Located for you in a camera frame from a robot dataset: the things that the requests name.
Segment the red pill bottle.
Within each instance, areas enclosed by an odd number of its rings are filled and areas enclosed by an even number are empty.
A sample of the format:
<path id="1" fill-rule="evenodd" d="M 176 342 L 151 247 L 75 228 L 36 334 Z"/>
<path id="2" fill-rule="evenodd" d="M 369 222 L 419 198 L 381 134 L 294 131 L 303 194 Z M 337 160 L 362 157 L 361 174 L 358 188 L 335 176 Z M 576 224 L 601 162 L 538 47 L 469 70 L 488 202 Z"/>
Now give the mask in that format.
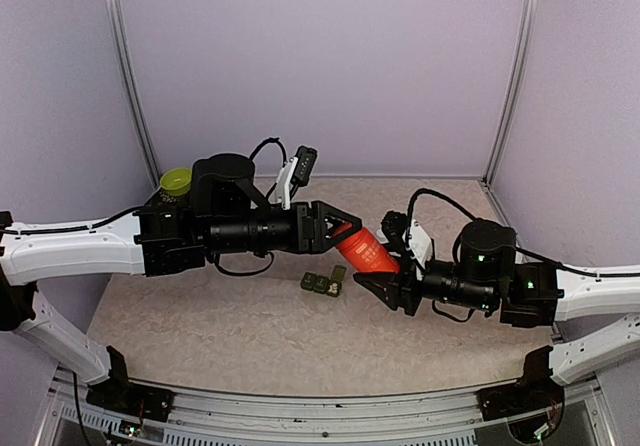
<path id="1" fill-rule="evenodd" d="M 366 228 L 341 241 L 336 248 L 346 261 L 361 273 L 397 273 L 398 262 Z"/>

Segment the green pill organizer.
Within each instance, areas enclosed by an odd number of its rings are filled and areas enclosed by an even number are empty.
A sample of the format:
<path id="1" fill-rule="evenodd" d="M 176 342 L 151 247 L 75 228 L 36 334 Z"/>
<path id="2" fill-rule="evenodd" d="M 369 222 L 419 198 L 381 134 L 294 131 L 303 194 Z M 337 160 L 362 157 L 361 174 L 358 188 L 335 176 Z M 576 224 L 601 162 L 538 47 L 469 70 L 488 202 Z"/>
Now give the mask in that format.
<path id="1" fill-rule="evenodd" d="M 341 294 L 346 272 L 347 268 L 343 265 L 335 265 L 329 276 L 305 272 L 300 281 L 300 287 L 306 291 L 337 298 Z M 329 286 L 332 283 L 339 283 L 341 285 L 340 294 L 338 296 L 332 296 L 327 293 Z"/>

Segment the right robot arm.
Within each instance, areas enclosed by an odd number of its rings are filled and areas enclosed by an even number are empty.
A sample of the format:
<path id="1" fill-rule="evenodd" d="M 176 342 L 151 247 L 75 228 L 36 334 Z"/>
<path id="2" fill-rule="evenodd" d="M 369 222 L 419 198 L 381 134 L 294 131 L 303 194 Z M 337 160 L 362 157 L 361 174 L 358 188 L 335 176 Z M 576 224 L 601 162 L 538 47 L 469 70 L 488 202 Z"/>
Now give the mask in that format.
<path id="1" fill-rule="evenodd" d="M 387 248 L 400 255 L 400 269 L 358 272 L 355 281 L 389 309 L 414 315 L 423 299 L 499 316 L 516 328 L 552 326 L 587 316 L 617 314 L 619 320 L 582 338 L 527 354 L 511 399 L 523 410 L 546 398 L 551 384 L 575 380 L 639 350 L 639 274 L 631 268 L 577 268 L 520 250 L 513 229 L 485 219 L 467 223 L 454 242 L 454 261 L 420 259 L 415 242 L 396 226 L 383 227 Z"/>

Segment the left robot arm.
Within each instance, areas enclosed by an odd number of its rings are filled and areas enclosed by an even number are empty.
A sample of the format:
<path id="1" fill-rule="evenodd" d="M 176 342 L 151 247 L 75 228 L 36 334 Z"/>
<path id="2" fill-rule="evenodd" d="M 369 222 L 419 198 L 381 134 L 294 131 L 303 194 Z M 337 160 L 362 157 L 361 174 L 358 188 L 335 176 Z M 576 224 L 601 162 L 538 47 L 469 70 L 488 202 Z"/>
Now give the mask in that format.
<path id="1" fill-rule="evenodd" d="M 221 153 L 194 163 L 187 193 L 176 202 L 152 199 L 96 222 L 32 225 L 1 215 L 1 327 L 20 334 L 100 390 L 121 411 L 140 400 L 123 356 L 90 340 L 56 313 L 40 280 L 89 274 L 169 276 L 224 254 L 259 257 L 277 251 L 322 254 L 359 232 L 359 218 L 321 201 L 295 202 L 315 163 L 303 148 L 285 163 L 267 198 L 247 156 Z"/>

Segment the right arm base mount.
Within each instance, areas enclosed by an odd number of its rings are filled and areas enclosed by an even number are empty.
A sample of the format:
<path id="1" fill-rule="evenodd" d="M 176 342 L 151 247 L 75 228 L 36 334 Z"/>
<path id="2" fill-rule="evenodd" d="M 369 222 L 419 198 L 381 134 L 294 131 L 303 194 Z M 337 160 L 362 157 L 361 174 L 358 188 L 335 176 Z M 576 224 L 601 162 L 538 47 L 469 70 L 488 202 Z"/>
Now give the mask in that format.
<path id="1" fill-rule="evenodd" d="M 550 382 L 518 386 L 516 383 L 482 388 L 476 392 L 484 421 L 542 410 L 564 402 L 564 388 Z"/>

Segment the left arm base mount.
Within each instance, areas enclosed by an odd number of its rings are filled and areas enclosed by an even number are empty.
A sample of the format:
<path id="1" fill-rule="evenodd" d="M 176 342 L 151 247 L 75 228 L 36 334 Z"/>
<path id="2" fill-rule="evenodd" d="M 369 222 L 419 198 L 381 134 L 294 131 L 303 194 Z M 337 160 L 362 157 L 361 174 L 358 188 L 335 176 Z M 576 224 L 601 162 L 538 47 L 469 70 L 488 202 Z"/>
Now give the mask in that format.
<path id="1" fill-rule="evenodd" d="M 175 394 L 168 389 L 132 383 L 128 388 L 105 388 L 91 386 L 86 402 L 104 410 L 121 413 L 142 420 L 166 423 Z"/>

